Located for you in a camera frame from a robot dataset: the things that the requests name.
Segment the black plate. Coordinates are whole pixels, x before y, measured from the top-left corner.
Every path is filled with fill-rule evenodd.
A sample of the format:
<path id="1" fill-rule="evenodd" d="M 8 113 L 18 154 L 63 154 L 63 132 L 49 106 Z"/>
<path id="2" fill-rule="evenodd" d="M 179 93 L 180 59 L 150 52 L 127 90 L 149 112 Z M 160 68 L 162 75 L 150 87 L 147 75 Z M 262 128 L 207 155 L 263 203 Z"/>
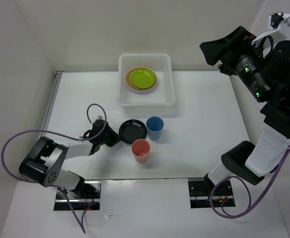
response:
<path id="1" fill-rule="evenodd" d="M 124 143 L 131 145 L 138 139 L 146 138 L 147 128 L 142 121 L 129 119 L 121 124 L 119 136 Z"/>

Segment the green plastic plate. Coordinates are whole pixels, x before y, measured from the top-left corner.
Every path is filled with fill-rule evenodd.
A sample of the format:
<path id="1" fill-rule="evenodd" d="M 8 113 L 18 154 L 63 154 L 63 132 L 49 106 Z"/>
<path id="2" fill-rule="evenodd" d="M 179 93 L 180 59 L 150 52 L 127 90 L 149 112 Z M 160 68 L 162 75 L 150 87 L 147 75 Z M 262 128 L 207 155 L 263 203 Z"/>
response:
<path id="1" fill-rule="evenodd" d="M 156 75 L 148 69 L 140 68 L 130 74 L 129 80 L 133 86 L 139 89 L 147 89 L 156 83 Z"/>

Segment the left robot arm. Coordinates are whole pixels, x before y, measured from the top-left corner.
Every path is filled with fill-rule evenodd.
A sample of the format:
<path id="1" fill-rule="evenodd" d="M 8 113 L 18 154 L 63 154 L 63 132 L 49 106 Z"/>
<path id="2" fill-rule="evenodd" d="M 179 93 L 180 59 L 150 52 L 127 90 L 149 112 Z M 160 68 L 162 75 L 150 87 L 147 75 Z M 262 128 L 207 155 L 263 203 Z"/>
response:
<path id="1" fill-rule="evenodd" d="M 113 147 L 121 140 L 121 136 L 102 119 L 97 119 L 92 129 L 79 137 L 76 143 L 61 144 L 42 136 L 21 162 L 19 172 L 43 187 L 64 188 L 73 198 L 92 195 L 94 188 L 85 183 L 85 178 L 62 169 L 64 161 L 93 155 L 102 145 Z"/>

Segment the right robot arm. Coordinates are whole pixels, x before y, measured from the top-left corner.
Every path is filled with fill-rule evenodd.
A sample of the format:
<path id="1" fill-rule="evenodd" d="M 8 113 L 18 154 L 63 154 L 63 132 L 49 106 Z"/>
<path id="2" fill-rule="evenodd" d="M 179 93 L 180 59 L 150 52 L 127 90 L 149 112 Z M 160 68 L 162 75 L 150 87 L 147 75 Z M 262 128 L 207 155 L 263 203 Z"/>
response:
<path id="1" fill-rule="evenodd" d="M 276 41 L 268 34 L 256 37 L 244 27 L 218 40 L 203 42 L 207 64 L 236 75 L 256 101 L 263 103 L 264 128 L 256 144 L 242 141 L 221 156 L 220 163 L 204 176 L 204 190 L 214 195 L 221 183 L 238 176 L 252 185 L 276 170 L 290 145 L 290 40 Z"/>

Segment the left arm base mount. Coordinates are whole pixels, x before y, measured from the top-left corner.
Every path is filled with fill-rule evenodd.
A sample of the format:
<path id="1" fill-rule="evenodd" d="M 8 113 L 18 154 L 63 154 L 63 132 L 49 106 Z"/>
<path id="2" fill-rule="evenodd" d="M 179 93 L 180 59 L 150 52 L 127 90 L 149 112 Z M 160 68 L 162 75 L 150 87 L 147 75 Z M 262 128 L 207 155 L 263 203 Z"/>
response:
<path id="1" fill-rule="evenodd" d="M 83 211 L 86 208 L 93 211 L 99 210 L 102 182 L 100 180 L 86 180 L 85 184 L 87 192 L 81 195 L 65 188 L 62 188 L 63 192 L 57 190 L 54 211 L 69 211 L 70 206 L 67 200 L 75 211 Z"/>

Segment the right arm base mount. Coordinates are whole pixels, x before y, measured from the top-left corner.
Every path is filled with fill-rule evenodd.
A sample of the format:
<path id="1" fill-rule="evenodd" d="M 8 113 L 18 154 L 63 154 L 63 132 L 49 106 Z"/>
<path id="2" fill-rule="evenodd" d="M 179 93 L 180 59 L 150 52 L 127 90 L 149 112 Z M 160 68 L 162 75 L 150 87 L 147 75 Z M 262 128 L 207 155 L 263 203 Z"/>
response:
<path id="1" fill-rule="evenodd" d="M 191 209 L 211 208 L 210 195 L 212 186 L 207 185 L 203 178 L 188 179 Z M 235 207 L 233 190 L 230 181 L 218 187 L 212 197 L 214 207 Z"/>

